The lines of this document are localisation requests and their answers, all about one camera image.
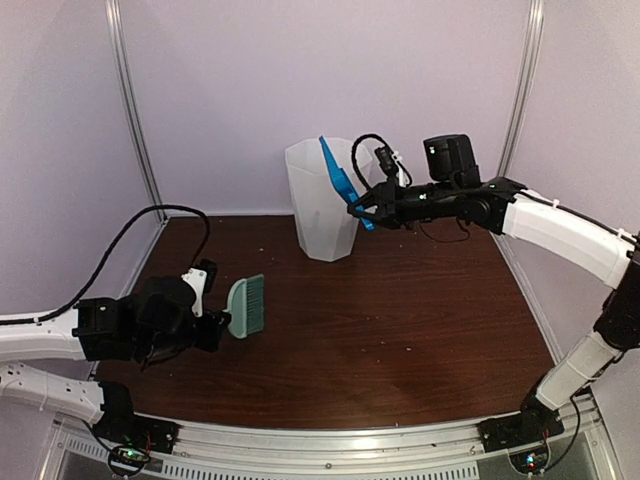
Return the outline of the blue plastic dustpan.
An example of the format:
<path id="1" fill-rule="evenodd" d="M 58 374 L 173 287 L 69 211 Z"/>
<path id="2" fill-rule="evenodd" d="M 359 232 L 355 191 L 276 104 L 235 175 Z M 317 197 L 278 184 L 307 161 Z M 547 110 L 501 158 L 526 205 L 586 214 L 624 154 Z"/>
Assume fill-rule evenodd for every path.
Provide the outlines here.
<path id="1" fill-rule="evenodd" d="M 356 166 L 364 180 L 369 182 L 373 158 L 363 142 L 356 146 Z M 320 136 L 319 143 L 330 184 L 338 197 L 348 206 L 349 203 L 366 192 L 366 188 L 362 185 L 352 163 L 355 142 L 337 137 Z M 361 220 L 359 222 L 366 231 L 376 229 L 374 225 L 366 224 Z"/>

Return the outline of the mint green hand brush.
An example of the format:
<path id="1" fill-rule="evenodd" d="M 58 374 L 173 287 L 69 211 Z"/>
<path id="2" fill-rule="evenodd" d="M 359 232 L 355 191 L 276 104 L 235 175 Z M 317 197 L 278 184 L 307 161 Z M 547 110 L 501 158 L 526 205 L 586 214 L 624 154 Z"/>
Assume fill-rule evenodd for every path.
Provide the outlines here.
<path id="1" fill-rule="evenodd" d="M 236 339 L 246 339 L 265 326 L 265 276 L 258 274 L 237 280 L 230 288 L 226 312 L 231 315 L 228 325 Z"/>

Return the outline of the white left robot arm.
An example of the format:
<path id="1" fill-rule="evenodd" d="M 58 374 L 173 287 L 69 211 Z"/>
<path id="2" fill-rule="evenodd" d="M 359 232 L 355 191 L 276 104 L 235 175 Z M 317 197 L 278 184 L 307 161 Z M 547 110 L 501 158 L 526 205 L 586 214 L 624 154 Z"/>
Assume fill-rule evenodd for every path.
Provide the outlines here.
<path id="1" fill-rule="evenodd" d="M 1 319 L 1 393 L 81 419 L 104 424 L 123 444 L 144 433 L 131 395 L 117 382 L 82 382 L 26 366 L 28 360 L 133 361 L 141 369 L 191 348 L 215 352 L 232 316 L 204 307 L 205 272 L 153 277 L 119 299 L 81 300 L 62 313 Z"/>

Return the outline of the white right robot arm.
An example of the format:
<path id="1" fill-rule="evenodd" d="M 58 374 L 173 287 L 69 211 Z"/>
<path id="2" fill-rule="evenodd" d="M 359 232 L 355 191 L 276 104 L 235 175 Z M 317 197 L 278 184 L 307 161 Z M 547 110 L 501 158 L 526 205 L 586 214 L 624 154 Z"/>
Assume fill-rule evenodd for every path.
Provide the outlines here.
<path id="1" fill-rule="evenodd" d="M 541 378 L 513 419 L 519 440 L 550 427 L 558 409 L 639 346 L 639 238 L 615 230 L 505 177 L 482 181 L 470 138 L 450 134 L 423 142 L 431 180 L 402 182 L 405 169 L 388 144 L 375 155 L 385 180 L 366 184 L 347 204 L 356 218 L 388 229 L 453 218 L 543 248 L 611 288 L 592 331 Z"/>

